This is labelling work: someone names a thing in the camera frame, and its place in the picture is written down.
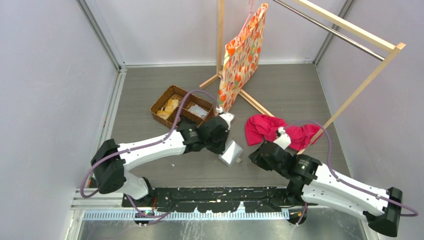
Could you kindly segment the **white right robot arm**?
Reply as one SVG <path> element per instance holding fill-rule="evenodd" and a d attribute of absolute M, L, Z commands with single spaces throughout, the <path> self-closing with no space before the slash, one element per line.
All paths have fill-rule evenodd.
<path fill-rule="evenodd" d="M 400 189 L 372 187 L 343 174 L 336 179 L 318 159 L 292 155 L 274 142 L 263 142 L 248 157 L 258 167 L 289 181 L 282 195 L 291 205 L 326 206 L 367 222 L 377 233 L 397 237 L 403 198 Z"/>

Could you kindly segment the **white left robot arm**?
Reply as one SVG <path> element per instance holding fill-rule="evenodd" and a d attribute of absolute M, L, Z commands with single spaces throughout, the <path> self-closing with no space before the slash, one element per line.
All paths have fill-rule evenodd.
<path fill-rule="evenodd" d="M 200 126 L 182 124 L 168 134 L 139 142 L 117 144 L 114 139 L 106 140 L 91 160 L 98 192 L 123 193 L 141 207 L 148 207 L 154 199 L 152 186 L 145 177 L 130 171 L 154 160 L 203 149 L 223 154 L 234 118 L 229 112 L 220 113 Z"/>

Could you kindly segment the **white VIP cards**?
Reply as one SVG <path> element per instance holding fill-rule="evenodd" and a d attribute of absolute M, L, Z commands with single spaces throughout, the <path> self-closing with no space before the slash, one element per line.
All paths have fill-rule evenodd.
<path fill-rule="evenodd" d="M 187 110 L 188 112 L 196 115 L 197 117 L 201 118 L 201 119 L 205 119 L 208 115 L 208 111 L 203 109 L 202 107 L 200 107 L 199 105 L 195 104 L 192 105 L 188 108 Z"/>

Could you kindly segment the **gold VIP cards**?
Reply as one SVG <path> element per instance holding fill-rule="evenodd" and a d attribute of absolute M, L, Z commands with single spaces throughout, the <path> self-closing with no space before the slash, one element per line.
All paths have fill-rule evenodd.
<path fill-rule="evenodd" d="M 169 99 L 167 103 L 164 105 L 164 107 L 158 110 L 156 114 L 160 118 L 167 120 L 171 116 L 173 111 L 178 107 L 178 105 L 179 105 L 178 99 Z"/>

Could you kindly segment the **pink cloth garment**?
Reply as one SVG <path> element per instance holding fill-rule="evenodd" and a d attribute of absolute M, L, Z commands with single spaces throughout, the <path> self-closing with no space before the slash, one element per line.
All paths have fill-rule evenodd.
<path fill-rule="evenodd" d="M 277 130 L 284 127 L 286 133 L 291 139 L 290 148 L 300 151 L 310 144 L 314 135 L 320 130 L 316 124 L 305 124 L 302 126 L 289 125 L 284 119 L 268 116 L 264 114 L 255 114 L 248 118 L 245 123 L 244 132 L 247 145 L 254 146 L 266 141 L 277 139 Z"/>

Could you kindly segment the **brown woven divided basket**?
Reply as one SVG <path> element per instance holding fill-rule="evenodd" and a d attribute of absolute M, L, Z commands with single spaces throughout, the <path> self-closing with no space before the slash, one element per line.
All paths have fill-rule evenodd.
<path fill-rule="evenodd" d="M 153 119 L 170 129 L 177 118 L 179 107 L 182 106 L 178 122 L 184 120 L 199 126 L 209 120 L 213 116 L 215 106 L 193 94 L 183 102 L 187 93 L 176 85 L 168 87 L 150 108 Z"/>

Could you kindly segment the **floral orange paper bag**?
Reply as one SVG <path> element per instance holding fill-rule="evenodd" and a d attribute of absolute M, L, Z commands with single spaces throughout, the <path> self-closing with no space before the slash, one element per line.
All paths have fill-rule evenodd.
<path fill-rule="evenodd" d="M 230 110 L 259 66 L 268 7 L 267 3 L 262 3 L 239 34 L 225 45 L 217 98 L 217 103 L 225 112 Z"/>

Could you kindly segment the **wooden clothes rack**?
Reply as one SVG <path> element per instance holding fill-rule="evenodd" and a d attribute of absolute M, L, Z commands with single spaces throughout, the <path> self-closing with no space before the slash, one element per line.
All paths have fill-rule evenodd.
<path fill-rule="evenodd" d="M 319 130 L 312 138 L 311 143 L 315 141 L 323 132 L 327 130 L 331 124 L 334 123 L 337 117 L 341 115 L 341 113 L 358 97 L 360 93 L 389 65 L 389 63 L 403 50 L 406 46 L 405 43 L 400 42 L 397 45 L 394 45 L 362 28 L 359 26 L 347 21 L 344 19 L 346 17 L 352 7 L 352 5 L 356 2 L 355 0 L 346 0 L 339 11 L 338 15 L 325 10 L 324 8 L 308 1 L 308 0 L 293 0 L 298 5 L 301 5 L 313 13 L 321 16 L 325 20 L 332 23 L 332 27 L 329 27 L 316 19 L 306 15 L 305 13 L 293 8 L 292 6 L 284 3 L 281 0 L 273 0 L 273 2 L 278 5 L 286 8 L 287 10 L 295 13 L 301 18 L 309 21 L 310 23 L 318 26 L 319 28 L 328 32 L 327 37 L 324 40 L 323 45 L 321 46 L 317 57 L 315 58 L 313 64 L 317 65 L 325 54 L 327 48 L 329 47 L 333 37 L 337 37 L 340 40 L 350 44 L 351 46 L 361 50 L 362 52 L 368 54 L 369 56 L 381 61 L 381 63 L 370 73 L 370 75 L 359 85 L 359 87 L 347 98 L 347 100 L 339 107 L 339 109 L 330 117 L 330 119 L 324 124 L 323 130 Z M 223 68 L 223 34 L 224 34 L 224 15 L 225 15 L 225 0 L 217 0 L 217 17 L 216 17 L 216 73 L 208 80 L 199 85 L 200 89 L 204 89 L 211 83 L 213 83 L 216 79 L 222 78 L 222 68 Z M 371 49 L 365 47 L 364 45 L 354 41 L 353 39 L 347 37 L 346 35 L 340 33 L 338 29 L 343 29 L 355 36 L 365 40 L 366 42 L 376 46 L 385 52 L 388 53 L 387 57 L 383 57 Z M 250 96 L 244 90 L 241 90 L 239 95 L 244 98 L 249 104 L 251 104 L 256 110 L 260 113 L 274 117 L 274 115 L 268 111 L 265 107 L 263 107 L 258 101 L 256 101 L 252 96 Z"/>

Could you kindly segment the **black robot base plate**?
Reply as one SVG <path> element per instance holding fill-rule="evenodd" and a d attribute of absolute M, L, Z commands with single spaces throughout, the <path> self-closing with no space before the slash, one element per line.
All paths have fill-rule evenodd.
<path fill-rule="evenodd" d="M 285 187 L 157 187 L 146 201 L 134 201 L 138 208 L 155 207 L 160 212 L 234 213 L 244 208 L 247 213 L 279 212 L 282 208 L 304 203 L 288 198 Z"/>

